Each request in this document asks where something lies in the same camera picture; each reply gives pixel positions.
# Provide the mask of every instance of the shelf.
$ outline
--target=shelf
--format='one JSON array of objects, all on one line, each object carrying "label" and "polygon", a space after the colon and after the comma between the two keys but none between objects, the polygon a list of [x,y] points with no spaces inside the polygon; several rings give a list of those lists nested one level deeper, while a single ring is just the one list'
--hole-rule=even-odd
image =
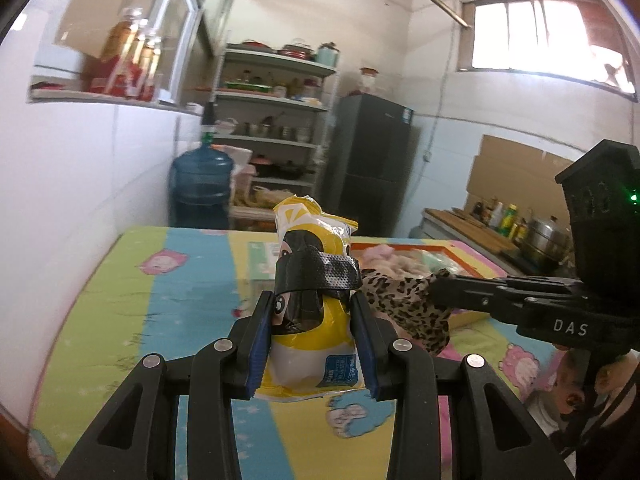
[{"label": "shelf", "polygon": [[136,99],[127,99],[124,97],[116,97],[108,94],[95,94],[92,92],[81,92],[79,90],[65,90],[65,89],[34,89],[30,92],[31,101],[34,103],[46,103],[46,102],[63,102],[63,103],[104,103],[114,105],[125,106],[138,106],[142,108],[154,108],[156,110],[170,110],[172,112],[180,112],[181,114],[191,114],[202,116],[202,114],[196,114],[179,106],[171,104],[161,103],[149,103],[146,101],[138,101]]},{"label": "shelf", "polygon": [[276,213],[273,209],[261,209],[257,207],[242,207],[235,205],[229,208],[229,217],[237,220],[273,222],[276,219]]},{"label": "shelf", "polygon": [[306,180],[287,180],[286,178],[269,178],[266,176],[254,176],[252,182],[263,184],[282,184],[283,186],[313,187],[313,182]]},{"label": "shelf", "polygon": [[327,77],[337,72],[337,70],[332,66],[322,65],[313,61],[281,56],[280,54],[269,54],[267,52],[254,52],[251,50],[239,50],[235,48],[227,49],[225,60],[250,63],[270,68],[281,68],[283,70],[291,70],[292,72],[298,72],[315,77]]},{"label": "shelf", "polygon": [[244,94],[242,92],[216,92],[216,100],[219,101],[244,101],[248,103],[262,103],[276,105],[283,108],[295,108],[296,110],[308,110],[310,112],[325,112],[323,106],[310,105],[302,101],[294,101],[283,97],[272,97],[260,94]]},{"label": "shelf", "polygon": [[[203,126],[202,132],[210,132],[212,126]],[[287,146],[298,146],[299,148],[317,148],[315,144],[309,144],[308,142],[296,142],[295,140],[283,140],[283,139],[270,139],[269,137],[249,137],[244,135],[221,135],[214,134],[213,139],[219,140],[242,140],[248,142],[266,142],[270,144],[286,144]]]}]

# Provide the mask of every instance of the screw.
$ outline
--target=screw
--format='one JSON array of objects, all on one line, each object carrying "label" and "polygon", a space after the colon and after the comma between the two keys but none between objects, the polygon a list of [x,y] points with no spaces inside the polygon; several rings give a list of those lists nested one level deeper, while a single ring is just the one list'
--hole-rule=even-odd
[{"label": "screw", "polygon": [[408,352],[412,346],[411,341],[407,341],[406,339],[396,339],[394,341],[394,348],[399,352]]},{"label": "screw", "polygon": [[466,357],[466,362],[473,368],[482,368],[484,366],[484,357],[478,354],[471,354]]},{"label": "screw", "polygon": [[156,354],[149,354],[142,359],[142,365],[145,368],[155,368],[160,364],[160,356]]},{"label": "screw", "polygon": [[218,339],[215,343],[213,343],[213,348],[215,348],[218,352],[226,352],[227,350],[231,350],[234,347],[233,341],[231,339]]}]

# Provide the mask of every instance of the bed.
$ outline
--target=bed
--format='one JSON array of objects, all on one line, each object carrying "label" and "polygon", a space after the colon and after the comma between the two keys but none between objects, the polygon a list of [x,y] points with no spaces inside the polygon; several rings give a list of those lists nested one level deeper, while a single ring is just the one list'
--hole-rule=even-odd
[{"label": "bed", "polygon": [[[446,253],[472,275],[504,275],[461,242],[358,237],[353,242],[354,250],[383,242],[418,246]],[[268,233],[143,227],[122,235],[69,312],[43,371],[28,446],[39,471],[55,476],[143,355],[178,358],[225,336],[246,314],[261,280],[270,279],[274,246],[276,235]],[[557,357],[551,345],[475,313],[460,313],[452,325],[456,328],[442,356],[460,360],[482,354],[522,399],[553,380]],[[359,404],[367,416],[347,427],[338,424],[351,404]],[[386,476],[392,401],[373,402],[361,390],[296,403],[237,401],[233,411],[244,480]],[[446,428],[443,434],[446,439]],[[187,479],[186,402],[178,417],[176,478]]]}]

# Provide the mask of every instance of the dark gray refrigerator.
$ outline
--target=dark gray refrigerator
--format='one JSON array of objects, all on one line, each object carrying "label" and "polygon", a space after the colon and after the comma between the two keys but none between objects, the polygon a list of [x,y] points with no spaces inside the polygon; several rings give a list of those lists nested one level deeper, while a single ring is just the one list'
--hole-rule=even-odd
[{"label": "dark gray refrigerator", "polygon": [[358,221],[360,236],[391,235],[404,194],[413,116],[370,94],[340,101],[320,203]]}]

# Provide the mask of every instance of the blue label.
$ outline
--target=blue label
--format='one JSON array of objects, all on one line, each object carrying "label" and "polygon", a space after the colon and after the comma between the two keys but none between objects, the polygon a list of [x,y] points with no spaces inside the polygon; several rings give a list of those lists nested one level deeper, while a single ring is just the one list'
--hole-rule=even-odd
[{"label": "blue label", "polygon": [[358,382],[356,356],[330,355],[324,363],[324,378],[318,387],[323,386],[353,386]]}]

